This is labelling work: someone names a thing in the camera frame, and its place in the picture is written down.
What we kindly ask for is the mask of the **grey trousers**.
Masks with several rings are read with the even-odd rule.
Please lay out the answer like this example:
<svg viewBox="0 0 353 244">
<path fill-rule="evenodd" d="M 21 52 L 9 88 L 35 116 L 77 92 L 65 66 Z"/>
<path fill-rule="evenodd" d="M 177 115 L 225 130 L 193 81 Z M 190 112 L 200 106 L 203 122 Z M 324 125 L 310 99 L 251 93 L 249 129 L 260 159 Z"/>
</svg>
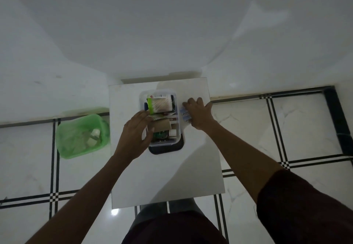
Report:
<svg viewBox="0 0 353 244">
<path fill-rule="evenodd" d="M 185 198 L 168 202 L 150 203 L 140 206 L 140 212 L 135 217 L 130 229 L 145 221 L 157 218 L 165 214 L 174 214 L 185 211 L 197 212 L 201 215 L 204 213 L 197 206 L 194 198 Z"/>
</svg>

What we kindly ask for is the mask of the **person's right hand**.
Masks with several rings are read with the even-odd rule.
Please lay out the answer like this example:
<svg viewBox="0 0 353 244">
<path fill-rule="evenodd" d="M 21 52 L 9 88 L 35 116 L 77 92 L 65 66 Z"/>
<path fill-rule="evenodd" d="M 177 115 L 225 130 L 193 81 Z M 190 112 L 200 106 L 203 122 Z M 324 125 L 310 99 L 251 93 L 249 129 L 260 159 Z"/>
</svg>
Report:
<svg viewBox="0 0 353 244">
<path fill-rule="evenodd" d="M 218 122 L 214 119 L 211 109 L 212 103 L 209 102 L 205 104 L 205 110 L 189 112 L 192 117 L 191 125 L 206 134 L 210 134 L 212 129 L 218 126 Z"/>
</svg>

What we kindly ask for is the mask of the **clear cotton swab box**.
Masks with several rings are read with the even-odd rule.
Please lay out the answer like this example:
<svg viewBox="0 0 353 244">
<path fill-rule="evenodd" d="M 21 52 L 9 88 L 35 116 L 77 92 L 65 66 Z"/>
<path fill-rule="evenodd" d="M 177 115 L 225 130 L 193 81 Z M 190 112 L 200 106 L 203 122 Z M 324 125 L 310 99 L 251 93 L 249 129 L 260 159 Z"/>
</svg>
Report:
<svg viewBox="0 0 353 244">
<path fill-rule="evenodd" d="M 165 98 L 152 98 L 151 105 L 154 113 L 171 112 L 173 110 L 171 96 Z"/>
</svg>

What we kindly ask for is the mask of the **green plastic basket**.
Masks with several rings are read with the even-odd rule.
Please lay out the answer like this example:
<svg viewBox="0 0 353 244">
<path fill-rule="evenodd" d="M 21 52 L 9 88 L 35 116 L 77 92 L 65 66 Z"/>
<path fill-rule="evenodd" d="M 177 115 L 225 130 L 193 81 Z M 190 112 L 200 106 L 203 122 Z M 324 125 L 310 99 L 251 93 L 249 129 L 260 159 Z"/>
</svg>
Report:
<svg viewBox="0 0 353 244">
<path fill-rule="evenodd" d="M 88 148 L 87 140 L 93 129 L 100 129 L 97 144 Z M 55 142 L 61 158 L 72 159 L 104 148 L 110 142 L 109 122 L 98 114 L 90 114 L 61 122 L 55 133 Z"/>
</svg>

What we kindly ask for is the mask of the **clear plastic storage container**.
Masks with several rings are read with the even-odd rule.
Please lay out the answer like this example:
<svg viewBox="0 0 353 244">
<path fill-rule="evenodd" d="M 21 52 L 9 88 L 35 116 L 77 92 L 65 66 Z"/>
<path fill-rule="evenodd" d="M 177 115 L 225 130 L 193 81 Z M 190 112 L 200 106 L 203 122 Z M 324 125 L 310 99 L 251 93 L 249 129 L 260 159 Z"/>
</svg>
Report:
<svg viewBox="0 0 353 244">
<path fill-rule="evenodd" d="M 167 118 L 170 120 L 170 124 L 171 124 L 172 129 L 177 129 L 178 136 L 176 138 L 169 138 L 168 140 L 162 141 L 162 142 L 152 142 L 151 141 L 149 146 L 171 145 L 171 144 L 177 143 L 180 140 L 181 129 L 180 129 L 180 121 L 179 121 L 179 114 L 178 114 L 178 101 L 177 101 L 176 92 L 172 89 L 143 91 L 139 95 L 139 103 L 140 103 L 142 110 L 144 110 L 144 111 L 148 111 L 147 95 L 151 94 L 151 93 L 168 93 L 168 94 L 170 94 L 172 101 L 173 101 L 173 110 L 171 112 L 160 112 L 160 113 L 167 116 Z"/>
</svg>

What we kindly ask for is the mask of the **dark blue container lid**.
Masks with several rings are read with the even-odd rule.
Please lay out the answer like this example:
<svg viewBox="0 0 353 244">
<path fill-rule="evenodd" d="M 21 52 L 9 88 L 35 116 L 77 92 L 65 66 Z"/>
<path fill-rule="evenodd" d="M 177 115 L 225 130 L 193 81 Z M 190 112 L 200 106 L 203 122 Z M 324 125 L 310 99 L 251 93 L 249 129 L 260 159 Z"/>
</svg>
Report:
<svg viewBox="0 0 353 244">
<path fill-rule="evenodd" d="M 183 133 L 180 135 L 180 140 L 177 143 L 171 145 L 161 145 L 161 146 L 149 146 L 148 150 L 154 155 L 160 155 L 165 153 L 171 153 L 179 151 L 184 146 Z"/>
</svg>

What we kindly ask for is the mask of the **green round item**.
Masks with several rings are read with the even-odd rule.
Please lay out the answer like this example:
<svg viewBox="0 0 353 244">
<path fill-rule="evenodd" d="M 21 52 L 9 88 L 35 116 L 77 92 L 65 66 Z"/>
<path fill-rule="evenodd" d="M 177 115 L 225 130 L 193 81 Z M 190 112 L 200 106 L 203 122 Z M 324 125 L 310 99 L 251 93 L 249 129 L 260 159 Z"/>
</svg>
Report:
<svg viewBox="0 0 353 244">
<path fill-rule="evenodd" d="M 154 132 L 152 142 L 162 142 L 169 139 L 169 130 Z"/>
</svg>

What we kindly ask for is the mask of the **person's left forearm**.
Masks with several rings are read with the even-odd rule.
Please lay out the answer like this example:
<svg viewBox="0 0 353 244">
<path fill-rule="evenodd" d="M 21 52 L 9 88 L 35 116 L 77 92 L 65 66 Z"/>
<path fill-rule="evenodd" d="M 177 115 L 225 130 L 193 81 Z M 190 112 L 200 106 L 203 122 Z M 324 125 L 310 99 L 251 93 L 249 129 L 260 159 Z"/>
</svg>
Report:
<svg viewBox="0 0 353 244">
<path fill-rule="evenodd" d="M 81 244 L 133 159 L 128 153 L 116 152 L 25 244 Z"/>
</svg>

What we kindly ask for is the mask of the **white blue small packet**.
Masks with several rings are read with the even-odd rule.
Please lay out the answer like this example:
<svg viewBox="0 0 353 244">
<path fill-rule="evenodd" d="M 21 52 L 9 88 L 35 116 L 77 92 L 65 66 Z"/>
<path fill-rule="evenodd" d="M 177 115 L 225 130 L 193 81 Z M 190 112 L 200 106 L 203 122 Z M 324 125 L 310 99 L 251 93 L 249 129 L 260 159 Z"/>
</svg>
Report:
<svg viewBox="0 0 353 244">
<path fill-rule="evenodd" d="M 191 123 L 192 117 L 186 108 L 180 108 L 180 114 L 184 122 Z"/>
</svg>

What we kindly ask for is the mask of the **person's right forearm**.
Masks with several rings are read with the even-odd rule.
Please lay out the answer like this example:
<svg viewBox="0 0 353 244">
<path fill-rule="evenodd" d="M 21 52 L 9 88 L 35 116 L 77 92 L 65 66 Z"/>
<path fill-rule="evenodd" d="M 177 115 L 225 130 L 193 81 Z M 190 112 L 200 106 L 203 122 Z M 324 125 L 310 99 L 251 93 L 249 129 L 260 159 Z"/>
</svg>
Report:
<svg viewBox="0 0 353 244">
<path fill-rule="evenodd" d="M 200 125 L 200 130 L 216 144 L 235 176 L 257 204 L 261 190 L 276 172 L 284 168 L 214 120 Z"/>
</svg>

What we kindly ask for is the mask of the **person's left hand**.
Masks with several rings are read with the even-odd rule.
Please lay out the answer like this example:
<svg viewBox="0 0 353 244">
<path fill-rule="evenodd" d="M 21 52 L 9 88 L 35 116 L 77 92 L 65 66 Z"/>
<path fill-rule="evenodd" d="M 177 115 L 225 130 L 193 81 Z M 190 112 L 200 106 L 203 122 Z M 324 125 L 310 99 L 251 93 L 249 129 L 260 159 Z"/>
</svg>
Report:
<svg viewBox="0 0 353 244">
<path fill-rule="evenodd" d="M 139 157 L 149 146 L 143 133 L 152 121 L 147 111 L 136 113 L 123 127 L 114 157 L 127 163 Z"/>
</svg>

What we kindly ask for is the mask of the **brown cardboard box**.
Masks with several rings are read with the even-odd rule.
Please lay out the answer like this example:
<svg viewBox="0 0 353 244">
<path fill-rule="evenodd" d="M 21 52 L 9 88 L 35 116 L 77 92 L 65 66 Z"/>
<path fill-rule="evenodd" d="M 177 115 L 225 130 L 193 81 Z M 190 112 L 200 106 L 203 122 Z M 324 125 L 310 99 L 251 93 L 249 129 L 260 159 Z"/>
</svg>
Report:
<svg viewBox="0 0 353 244">
<path fill-rule="evenodd" d="M 159 119 L 151 121 L 148 126 L 148 131 L 153 131 L 154 133 L 171 130 L 171 124 L 169 119 Z"/>
</svg>

